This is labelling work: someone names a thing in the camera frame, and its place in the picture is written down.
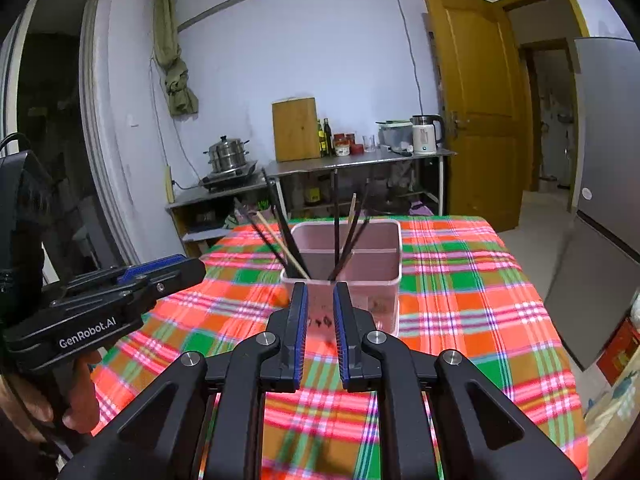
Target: wooden cutting board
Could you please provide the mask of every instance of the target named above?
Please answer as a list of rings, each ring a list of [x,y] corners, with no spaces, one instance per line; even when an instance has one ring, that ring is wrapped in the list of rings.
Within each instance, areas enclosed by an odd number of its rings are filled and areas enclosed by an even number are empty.
[[[290,99],[271,107],[276,160],[320,158],[316,100],[313,97]]]

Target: refrigerator door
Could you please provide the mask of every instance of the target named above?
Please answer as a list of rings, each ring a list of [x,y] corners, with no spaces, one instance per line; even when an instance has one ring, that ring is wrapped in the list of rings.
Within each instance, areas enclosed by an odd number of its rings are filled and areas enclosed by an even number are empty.
[[[639,286],[640,264],[576,217],[545,307],[580,366],[597,359]]]
[[[640,51],[611,38],[575,45],[585,119],[578,209],[640,252]]]

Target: curtain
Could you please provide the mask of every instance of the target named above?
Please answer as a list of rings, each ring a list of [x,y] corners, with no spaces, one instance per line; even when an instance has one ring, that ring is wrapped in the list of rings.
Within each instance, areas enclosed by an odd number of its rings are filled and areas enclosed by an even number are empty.
[[[198,98],[187,87],[189,71],[180,58],[175,0],[154,0],[154,50],[165,73],[169,113],[172,116],[198,113]]]

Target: transparent storage box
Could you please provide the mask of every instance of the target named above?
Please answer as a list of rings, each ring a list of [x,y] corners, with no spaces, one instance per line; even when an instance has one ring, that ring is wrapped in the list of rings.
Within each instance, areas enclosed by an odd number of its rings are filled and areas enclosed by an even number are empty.
[[[347,221],[340,222],[340,246],[347,237]],[[311,280],[288,278],[284,270],[280,281],[289,297],[296,282],[304,282],[309,293],[307,334],[335,339],[334,283],[327,281],[334,269],[333,221],[301,222],[291,229]],[[337,277],[347,282],[353,306],[368,310],[376,327],[398,335],[398,290],[402,277],[402,236],[400,223],[392,219],[372,219],[353,248],[353,254]]]

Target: electric kettle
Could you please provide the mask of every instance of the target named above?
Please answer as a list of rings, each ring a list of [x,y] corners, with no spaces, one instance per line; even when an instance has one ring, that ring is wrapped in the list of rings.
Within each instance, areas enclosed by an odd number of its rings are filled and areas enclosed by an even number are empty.
[[[440,123],[440,139],[436,138],[436,127]],[[435,153],[444,141],[444,120],[439,115],[414,115],[411,118],[414,136],[414,153]]]

